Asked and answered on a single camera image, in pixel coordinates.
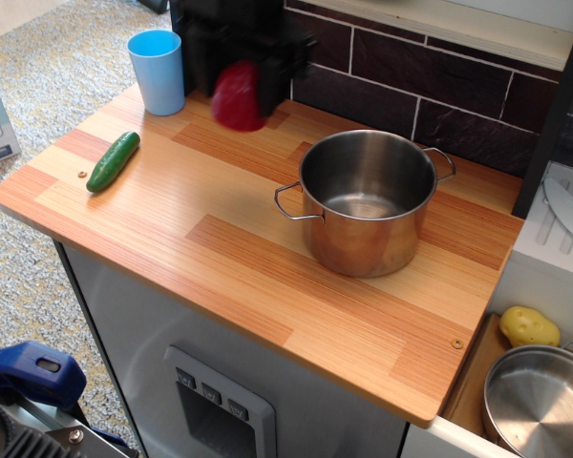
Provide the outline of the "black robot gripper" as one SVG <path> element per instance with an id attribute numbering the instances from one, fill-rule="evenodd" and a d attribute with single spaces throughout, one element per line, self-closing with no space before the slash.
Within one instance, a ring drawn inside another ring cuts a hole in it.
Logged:
<path id="1" fill-rule="evenodd" d="M 283 1 L 172 1 L 170 9 L 183 40 L 185 92 L 212 96 L 226 59 L 258 59 L 261 117 L 288 97 L 298 65 L 316 45 Z"/>

